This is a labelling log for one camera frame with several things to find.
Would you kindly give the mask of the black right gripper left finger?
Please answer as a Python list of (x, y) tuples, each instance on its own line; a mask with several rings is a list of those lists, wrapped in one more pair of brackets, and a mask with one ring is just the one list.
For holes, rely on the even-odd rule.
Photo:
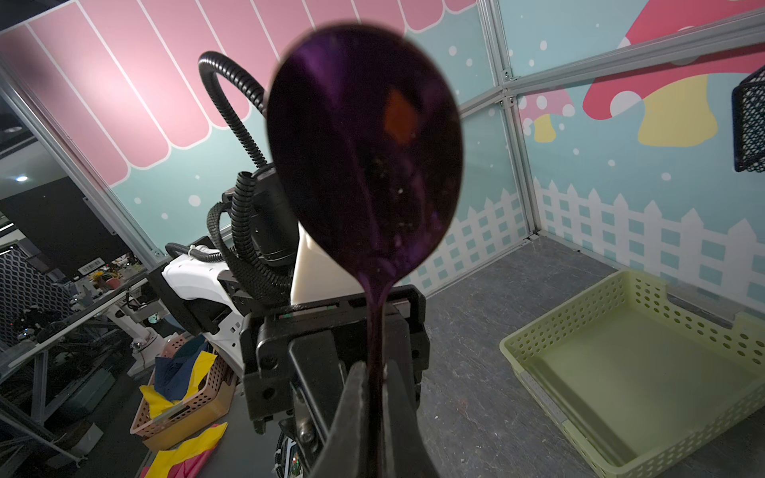
[(366, 477), (369, 458), (369, 385), (367, 365), (352, 366), (325, 444), (311, 477)]

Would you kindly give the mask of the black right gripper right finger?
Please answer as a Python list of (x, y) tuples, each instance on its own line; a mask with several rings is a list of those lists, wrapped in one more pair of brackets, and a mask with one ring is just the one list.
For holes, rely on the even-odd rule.
[(389, 360), (382, 393), (381, 477), (436, 478), (438, 472), (422, 441), (416, 407), (398, 364)]

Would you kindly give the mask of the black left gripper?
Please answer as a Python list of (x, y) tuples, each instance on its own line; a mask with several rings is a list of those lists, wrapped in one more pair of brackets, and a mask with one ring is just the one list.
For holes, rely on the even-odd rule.
[[(368, 358), (367, 300), (362, 294), (321, 300), (254, 316), (240, 337), (249, 418), (257, 433), (295, 409), (293, 392), (311, 398), (316, 428), (327, 433), (346, 373)], [(404, 376), (413, 406), (430, 365), (426, 298), (414, 286), (394, 288), (384, 307), (386, 358)]]

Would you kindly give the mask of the purple spoon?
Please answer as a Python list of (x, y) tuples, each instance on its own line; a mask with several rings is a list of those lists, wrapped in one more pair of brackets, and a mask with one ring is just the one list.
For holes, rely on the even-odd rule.
[(454, 217), (463, 175), (456, 103), (412, 42), (345, 23), (292, 47), (272, 83), (266, 119), (273, 163), (298, 221), (366, 295), (366, 477), (381, 477), (384, 307)]

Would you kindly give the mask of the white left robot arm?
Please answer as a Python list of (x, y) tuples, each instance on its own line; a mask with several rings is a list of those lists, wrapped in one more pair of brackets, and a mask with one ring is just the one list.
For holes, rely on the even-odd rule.
[(241, 380), (254, 426), (292, 411), (292, 436), (312, 429), (327, 440), (348, 373), (368, 358), (365, 296), (292, 305), (269, 282), (239, 281), (207, 237), (167, 249), (171, 258), (147, 280), (171, 316)]

